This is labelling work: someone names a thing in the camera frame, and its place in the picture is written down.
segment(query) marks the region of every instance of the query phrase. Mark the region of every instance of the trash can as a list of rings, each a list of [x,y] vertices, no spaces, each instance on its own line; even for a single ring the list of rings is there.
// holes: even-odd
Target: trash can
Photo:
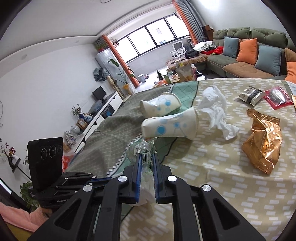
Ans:
[[[138,76],[138,79],[142,82],[142,83],[145,83],[146,82],[146,79],[145,79],[145,76],[143,74],[140,74]]]

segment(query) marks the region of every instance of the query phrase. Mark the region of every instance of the tv stand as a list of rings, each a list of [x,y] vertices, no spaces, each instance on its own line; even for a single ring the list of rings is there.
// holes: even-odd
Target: tv stand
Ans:
[[[86,140],[90,137],[90,135],[98,128],[98,126],[103,122],[104,118],[102,117],[103,110],[110,104],[114,113],[119,109],[122,104],[122,99],[117,92],[109,95],[106,100],[102,103],[102,107],[96,113],[94,113],[92,120],[89,122],[87,127],[83,130],[82,134],[79,135],[79,139],[72,148],[75,153],[78,153],[85,145]]]

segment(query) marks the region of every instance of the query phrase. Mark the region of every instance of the pink blanket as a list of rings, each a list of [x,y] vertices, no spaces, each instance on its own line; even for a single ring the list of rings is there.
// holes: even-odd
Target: pink blanket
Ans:
[[[35,232],[48,219],[40,207],[28,213],[23,209],[8,207],[1,202],[0,214],[5,222],[30,232]]]

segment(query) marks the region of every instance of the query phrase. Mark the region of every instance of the black monitor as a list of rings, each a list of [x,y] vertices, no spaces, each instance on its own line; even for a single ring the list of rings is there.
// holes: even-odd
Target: black monitor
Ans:
[[[104,91],[104,89],[100,86],[99,88],[97,88],[94,92],[93,92],[94,97],[97,100],[104,100],[104,97],[106,96],[106,92]]]

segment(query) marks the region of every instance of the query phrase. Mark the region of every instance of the orange curtain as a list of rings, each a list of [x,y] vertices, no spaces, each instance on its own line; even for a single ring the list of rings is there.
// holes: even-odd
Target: orange curtain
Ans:
[[[140,85],[138,79],[129,76],[130,74],[132,74],[132,71],[128,70],[128,65],[126,64],[126,62],[124,62],[124,60],[122,59],[122,57],[120,56],[120,54],[118,53],[118,51],[116,50],[114,45],[108,39],[108,37],[106,35],[102,35],[102,37],[105,40],[105,42],[107,43],[107,45],[109,46],[109,48],[111,49],[111,51],[113,52],[113,54],[115,55],[115,57],[117,58],[118,62],[120,63],[120,65],[122,66],[124,71],[126,72],[127,76],[130,78],[133,85],[137,88]]]
[[[190,36],[191,36],[191,39],[192,39],[192,42],[194,45],[196,45],[198,43],[198,40],[196,39],[194,33],[193,33],[193,30],[186,18],[186,16],[184,15],[184,13],[182,12],[181,8],[179,7],[179,5],[176,3],[176,0],[173,0],[173,5],[174,7],[176,8],[178,14],[180,15],[180,17],[182,18],[183,22],[185,23],[189,33],[190,33]]]

